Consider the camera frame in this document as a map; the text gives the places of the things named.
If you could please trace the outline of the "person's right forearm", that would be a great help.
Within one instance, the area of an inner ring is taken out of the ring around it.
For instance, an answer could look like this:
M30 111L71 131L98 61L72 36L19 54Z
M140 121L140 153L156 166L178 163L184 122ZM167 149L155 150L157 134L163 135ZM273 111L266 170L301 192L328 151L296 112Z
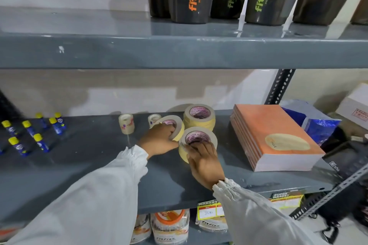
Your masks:
M330 245L260 194L225 178L213 185L234 245Z

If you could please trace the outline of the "grey metal shelf board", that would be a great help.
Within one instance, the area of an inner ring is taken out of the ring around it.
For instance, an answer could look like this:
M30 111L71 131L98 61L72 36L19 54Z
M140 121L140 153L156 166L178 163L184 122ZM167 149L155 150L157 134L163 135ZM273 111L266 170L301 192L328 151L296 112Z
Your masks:
M214 134L218 157L225 176L241 187L269 198L274 193L302 190L330 191L339 177L323 159L310 171L253 172L230 123L232 110L216 110ZM131 147L149 129L148 113L134 115L135 130L121 132L117 115L65 118L66 132L57 136L53 128L44 132L49 152L36 148L24 131L21 144L30 151L21 156L8 143L9 135L0 125L0 223L21 223L40 211L87 173L105 166L127 146ZM196 208L213 199L212 192L193 177L178 150L152 157L148 173L139 183L138 213Z
M142 11L0 7L0 69L368 68L368 26L175 24Z

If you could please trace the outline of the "white cardboard box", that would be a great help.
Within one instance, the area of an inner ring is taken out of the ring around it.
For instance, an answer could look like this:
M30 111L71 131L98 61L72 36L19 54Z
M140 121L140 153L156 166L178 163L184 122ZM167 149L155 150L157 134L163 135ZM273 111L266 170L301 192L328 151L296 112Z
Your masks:
M335 112L368 130L368 83L357 85L342 100Z

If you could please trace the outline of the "person's right hand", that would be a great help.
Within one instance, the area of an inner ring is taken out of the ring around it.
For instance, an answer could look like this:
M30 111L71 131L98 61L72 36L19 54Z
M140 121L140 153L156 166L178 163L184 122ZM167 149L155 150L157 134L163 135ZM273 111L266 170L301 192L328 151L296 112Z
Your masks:
M193 177L208 190L220 181L225 180L225 174L217 156L190 156L188 163Z

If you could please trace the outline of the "clear jar with white label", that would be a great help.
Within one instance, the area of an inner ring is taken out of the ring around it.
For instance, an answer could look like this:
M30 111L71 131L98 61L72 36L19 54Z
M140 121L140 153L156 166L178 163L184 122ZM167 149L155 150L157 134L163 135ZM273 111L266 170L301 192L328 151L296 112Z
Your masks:
M198 220L198 218L196 218L195 223L201 230L209 233L226 233L228 231L228 224L224 216L205 220Z

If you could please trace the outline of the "beige masking tape roll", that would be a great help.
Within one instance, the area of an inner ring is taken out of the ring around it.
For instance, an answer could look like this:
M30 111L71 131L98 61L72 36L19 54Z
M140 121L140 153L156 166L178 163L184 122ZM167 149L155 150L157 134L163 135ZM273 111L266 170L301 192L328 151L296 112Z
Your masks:
M189 163L187 159L187 149L186 149L187 145L191 145L194 142L202 142L202 141L212 143L214 147L217 149L218 146L217 137L209 129L199 126L194 126L185 129L183 132L183 136L178 142L179 144L178 152L182 160L185 161L186 163Z
M190 104L183 113L183 119L190 122L211 122L216 119L214 109L205 104Z
M199 122L199 121L193 121L193 120L188 120L188 119L183 120L185 129L188 129L191 127L201 127L209 131L213 131L215 123L216 123L215 119L208 121L208 122Z
M180 141L182 136L184 135L185 127L182 119L177 115L168 115L160 118L154 125L165 123L168 125L172 125L174 127L173 133L169 136L169 140Z

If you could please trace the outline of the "perforated grey shelf upright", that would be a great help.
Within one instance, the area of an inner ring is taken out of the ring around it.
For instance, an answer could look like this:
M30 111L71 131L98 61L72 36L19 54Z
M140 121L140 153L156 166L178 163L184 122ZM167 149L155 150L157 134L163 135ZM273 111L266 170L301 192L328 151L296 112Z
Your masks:
M295 71L296 69L279 69L277 71L274 81L270 86L269 93L266 96L265 105L280 104Z
M346 179L344 179L341 183L335 186L331 191L320 192L311 195L308 199L306 199L300 207L294 210L289 216L294 220L301 220L316 211L327 202L329 202L332 198L338 195L340 192L345 190L350 185L356 183L362 176L364 176L368 172L368 162L364 165L354 164L353 167L359 167L354 173L349 175Z

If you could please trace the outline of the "group of blue glue sticks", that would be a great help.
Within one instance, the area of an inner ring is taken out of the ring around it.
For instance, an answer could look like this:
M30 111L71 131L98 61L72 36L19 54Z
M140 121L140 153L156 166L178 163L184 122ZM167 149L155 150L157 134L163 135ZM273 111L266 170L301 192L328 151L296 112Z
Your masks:
M38 121L41 126L39 130L36 130L30 120L22 121L21 125L25 132L35 142L36 148L44 153L48 153L50 152L51 147L46 143L42 132L45 133L49 128L52 128L56 135L60 136L67 129L66 123L61 113L59 112L55 113L54 117L50 117L48 119L48 122L46 121L42 113L37 113L36 121ZM1 126L10 136L10 138L8 138L8 143L10 144L10 146L13 147L19 155L28 156L31 151L29 149L26 149L25 145L21 142L21 132L17 130L16 127L9 120L1 121Z

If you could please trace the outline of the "stack of orange notebooks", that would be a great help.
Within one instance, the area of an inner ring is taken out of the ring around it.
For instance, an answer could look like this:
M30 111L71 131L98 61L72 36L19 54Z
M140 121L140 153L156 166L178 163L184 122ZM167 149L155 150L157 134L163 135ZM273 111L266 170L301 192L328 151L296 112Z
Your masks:
M306 172L325 155L279 105L235 104L230 122L254 172Z

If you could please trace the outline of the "clear jar with orange label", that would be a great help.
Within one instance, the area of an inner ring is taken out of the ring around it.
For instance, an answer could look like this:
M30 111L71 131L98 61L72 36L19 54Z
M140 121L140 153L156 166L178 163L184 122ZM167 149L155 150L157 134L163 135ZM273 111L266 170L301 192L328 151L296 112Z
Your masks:
M150 215L137 215L130 245L135 245L148 239L152 233Z
M190 210L171 210L150 214L156 245L183 245L189 236Z

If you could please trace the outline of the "person's left forearm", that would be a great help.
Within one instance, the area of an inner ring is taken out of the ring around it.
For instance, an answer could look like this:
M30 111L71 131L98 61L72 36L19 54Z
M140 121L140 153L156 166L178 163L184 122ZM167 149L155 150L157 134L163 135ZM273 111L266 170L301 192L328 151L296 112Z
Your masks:
M148 156L138 145L126 148L73 183L6 245L130 245Z

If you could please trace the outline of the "black bag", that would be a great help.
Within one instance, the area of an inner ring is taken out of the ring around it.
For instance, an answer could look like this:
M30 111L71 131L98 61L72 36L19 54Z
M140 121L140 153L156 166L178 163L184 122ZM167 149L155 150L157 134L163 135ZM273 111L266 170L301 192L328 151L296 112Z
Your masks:
M325 221L326 228L321 235L330 245L334 245L338 237L340 222L348 216L368 229L368 178L348 186L321 206L316 214Z

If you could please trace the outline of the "blue foil packet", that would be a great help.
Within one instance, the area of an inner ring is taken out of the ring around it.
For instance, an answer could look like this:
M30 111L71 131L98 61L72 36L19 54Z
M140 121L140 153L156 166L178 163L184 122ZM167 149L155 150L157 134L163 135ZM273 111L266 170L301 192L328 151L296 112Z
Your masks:
M279 105L320 146L342 121L327 116L304 100L282 100Z

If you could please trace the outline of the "black plastic packet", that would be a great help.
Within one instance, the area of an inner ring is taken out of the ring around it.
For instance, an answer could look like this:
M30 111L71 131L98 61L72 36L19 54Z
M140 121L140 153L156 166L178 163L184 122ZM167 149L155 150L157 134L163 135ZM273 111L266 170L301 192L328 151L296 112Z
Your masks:
M363 141L326 141L321 148L325 152L324 161L342 180L368 164L368 139L366 138L363 138Z

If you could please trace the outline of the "small clear tape roll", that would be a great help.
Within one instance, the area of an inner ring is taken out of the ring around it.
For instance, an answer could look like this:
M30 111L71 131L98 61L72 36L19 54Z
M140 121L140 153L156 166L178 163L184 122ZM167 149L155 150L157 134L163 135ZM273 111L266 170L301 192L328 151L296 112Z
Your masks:
M121 114L118 117L119 126L124 135L130 135L135 130L134 118L132 114Z
M162 117L160 114L154 113L148 116L148 123L149 128L152 128L158 120L160 120Z

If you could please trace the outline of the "yellow price label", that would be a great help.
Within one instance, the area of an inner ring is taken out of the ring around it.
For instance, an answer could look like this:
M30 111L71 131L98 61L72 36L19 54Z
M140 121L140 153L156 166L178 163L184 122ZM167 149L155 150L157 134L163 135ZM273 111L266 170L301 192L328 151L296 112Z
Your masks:
M197 220L207 220L217 217L223 217L223 206L217 200L200 202L197 205Z
M304 194L301 191L289 191L274 193L269 201L277 209L288 209L300 207Z

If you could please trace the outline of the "person's left hand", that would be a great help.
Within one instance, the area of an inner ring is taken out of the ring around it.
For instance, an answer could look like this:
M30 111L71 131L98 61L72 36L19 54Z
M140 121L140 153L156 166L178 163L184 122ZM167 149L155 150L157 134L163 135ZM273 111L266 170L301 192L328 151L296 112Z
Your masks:
M178 142L173 140L158 140L157 125L154 125L136 144L148 154L147 159L165 154L178 148Z

